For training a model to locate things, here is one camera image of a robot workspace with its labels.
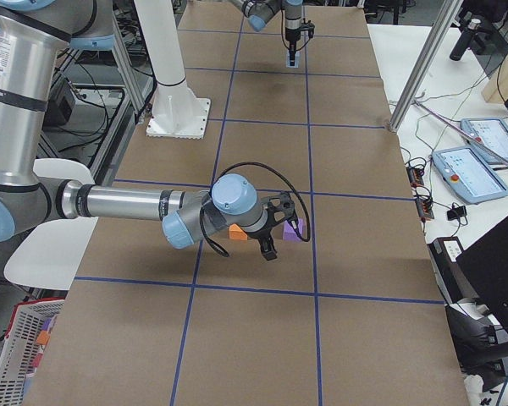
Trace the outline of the light blue foam block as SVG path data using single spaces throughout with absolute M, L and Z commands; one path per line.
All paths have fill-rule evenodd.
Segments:
M 296 52 L 291 55 L 289 52 L 285 55 L 285 67 L 289 69 L 298 69 L 300 67 L 301 53 Z

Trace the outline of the purple foam block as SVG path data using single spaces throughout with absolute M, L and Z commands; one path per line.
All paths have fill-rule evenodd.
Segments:
M 294 228 L 290 225 L 290 223 L 288 221 L 285 221 L 283 228 L 283 240 L 301 242 L 302 241 L 301 238 L 304 236 L 305 232 L 305 224 L 303 219 L 300 217 L 297 220 L 297 229 L 299 233 L 296 233 Z

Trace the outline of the orange foam block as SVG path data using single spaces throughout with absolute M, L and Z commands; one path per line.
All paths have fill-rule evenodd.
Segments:
M 237 224 L 229 226 L 229 238 L 236 241 L 247 241 L 249 239 L 247 233 Z

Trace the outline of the black printer box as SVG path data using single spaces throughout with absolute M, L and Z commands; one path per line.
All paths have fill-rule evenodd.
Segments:
M 435 279 L 443 298 L 448 303 L 476 297 L 476 292 L 461 271 L 456 258 L 463 247 L 457 237 L 442 237 L 428 244 Z

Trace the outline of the near blue teach pendant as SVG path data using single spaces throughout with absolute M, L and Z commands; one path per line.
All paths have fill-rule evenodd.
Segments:
M 508 196 L 508 186 L 470 146 L 435 151 L 432 159 L 444 181 L 468 204 Z

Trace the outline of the blue teach pendant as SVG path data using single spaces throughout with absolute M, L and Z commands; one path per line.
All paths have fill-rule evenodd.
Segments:
M 432 159 L 444 181 L 468 204 L 508 196 L 508 186 L 470 146 L 435 151 Z
M 465 118 L 461 129 L 508 161 L 508 125 L 500 118 Z

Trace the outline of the black laptop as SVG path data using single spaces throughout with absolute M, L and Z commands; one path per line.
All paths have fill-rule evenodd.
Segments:
M 478 297 L 508 332 L 508 215 L 456 261 Z

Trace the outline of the far blue teach pendant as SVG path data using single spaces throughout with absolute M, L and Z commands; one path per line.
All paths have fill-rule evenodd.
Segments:
M 500 118 L 465 118 L 461 129 L 508 161 L 508 125 Z

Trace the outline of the white plastic basket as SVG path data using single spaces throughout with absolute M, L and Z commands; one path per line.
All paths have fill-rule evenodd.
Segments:
M 40 333 L 59 314 L 64 299 L 39 299 L 14 307 L 0 355 L 0 405 L 21 405 L 42 355 Z

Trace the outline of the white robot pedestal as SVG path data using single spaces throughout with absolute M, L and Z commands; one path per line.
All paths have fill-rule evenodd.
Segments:
M 198 98 L 187 83 L 172 3 L 140 0 L 135 9 L 157 89 L 146 133 L 151 137 L 201 139 L 211 101 Z

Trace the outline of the aluminium frame post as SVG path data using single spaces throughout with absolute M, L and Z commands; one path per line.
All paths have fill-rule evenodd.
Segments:
M 396 133 L 404 121 L 411 104 L 416 98 L 417 91 L 428 72 L 428 68 L 433 62 L 446 32 L 458 14 L 462 3 L 462 0 L 446 0 L 443 2 L 388 123 L 391 132 Z

